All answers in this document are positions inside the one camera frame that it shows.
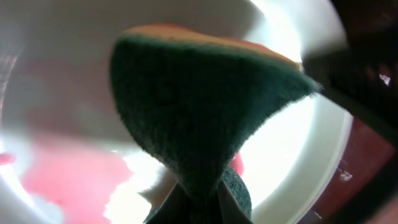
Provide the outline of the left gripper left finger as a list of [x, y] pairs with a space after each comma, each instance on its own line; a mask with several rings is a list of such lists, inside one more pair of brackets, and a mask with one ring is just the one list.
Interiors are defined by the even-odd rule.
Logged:
[[147, 217], [145, 224], [191, 224], [190, 209], [190, 198], [176, 183], [162, 205]]

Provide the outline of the black round tray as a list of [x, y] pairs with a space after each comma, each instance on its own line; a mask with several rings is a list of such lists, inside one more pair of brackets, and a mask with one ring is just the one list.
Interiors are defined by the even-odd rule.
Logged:
[[397, 192], [397, 1], [332, 6], [347, 44], [303, 65], [353, 122], [332, 179], [302, 223], [364, 223]]

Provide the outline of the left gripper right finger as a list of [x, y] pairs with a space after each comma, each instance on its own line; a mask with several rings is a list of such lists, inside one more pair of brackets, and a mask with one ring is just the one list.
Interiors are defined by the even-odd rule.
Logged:
[[219, 184], [217, 197], [220, 204], [222, 224], [252, 224], [252, 221], [244, 214], [225, 182]]

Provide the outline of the green yellow sponge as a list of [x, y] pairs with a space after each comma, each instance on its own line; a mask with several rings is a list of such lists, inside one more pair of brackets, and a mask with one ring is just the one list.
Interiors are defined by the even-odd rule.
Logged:
[[272, 115], [320, 87], [265, 47], [164, 24], [124, 31], [109, 77], [132, 138], [190, 198], [191, 224], [221, 223], [222, 182], [251, 220], [249, 192], [230, 161]]

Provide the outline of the light blue plate front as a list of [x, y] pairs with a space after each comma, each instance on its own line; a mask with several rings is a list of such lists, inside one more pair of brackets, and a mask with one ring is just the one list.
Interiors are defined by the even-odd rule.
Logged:
[[[142, 223], [173, 175], [120, 122], [111, 48], [130, 27], [168, 23], [265, 45], [300, 63], [343, 39], [329, 1], [2, 1], [2, 223]], [[352, 115], [322, 95], [269, 119], [234, 162], [254, 223], [296, 223], [345, 151]]]

